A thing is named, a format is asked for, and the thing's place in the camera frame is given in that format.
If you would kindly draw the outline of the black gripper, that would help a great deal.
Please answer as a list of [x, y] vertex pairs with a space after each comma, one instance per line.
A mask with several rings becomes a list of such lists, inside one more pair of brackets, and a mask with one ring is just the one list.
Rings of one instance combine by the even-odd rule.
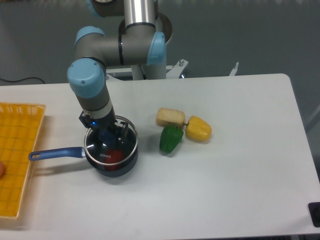
[[116, 122], [114, 111], [82, 111], [79, 120], [87, 129], [101, 132], [103, 135], [107, 133], [115, 135], [120, 142], [127, 139], [129, 132], [129, 124], [126, 121]]

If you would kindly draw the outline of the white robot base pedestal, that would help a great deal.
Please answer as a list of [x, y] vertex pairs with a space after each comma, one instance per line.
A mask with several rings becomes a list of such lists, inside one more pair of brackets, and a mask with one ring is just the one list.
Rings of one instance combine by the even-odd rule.
[[[173, 25], [170, 19], [159, 12], [155, 21], [156, 29], [164, 33], [166, 43], [169, 43], [173, 36]], [[128, 68], [110, 68], [106, 70], [108, 81], [129, 81], [129, 80], [155, 80], [155, 79], [180, 79], [185, 78], [184, 71], [189, 61], [179, 59], [175, 65], [167, 65], [164, 61], [155, 65], [132, 65]]]

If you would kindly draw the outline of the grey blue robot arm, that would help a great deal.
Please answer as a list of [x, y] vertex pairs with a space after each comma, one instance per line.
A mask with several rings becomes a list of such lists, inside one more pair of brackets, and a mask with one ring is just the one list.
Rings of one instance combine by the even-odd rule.
[[75, 60], [67, 70], [69, 85], [82, 108], [80, 121], [102, 141], [116, 136], [116, 117], [106, 85], [106, 68], [161, 65], [166, 40], [156, 30], [156, 0], [89, 0], [99, 17], [124, 16], [123, 34], [107, 36], [94, 26], [81, 28], [74, 43]]

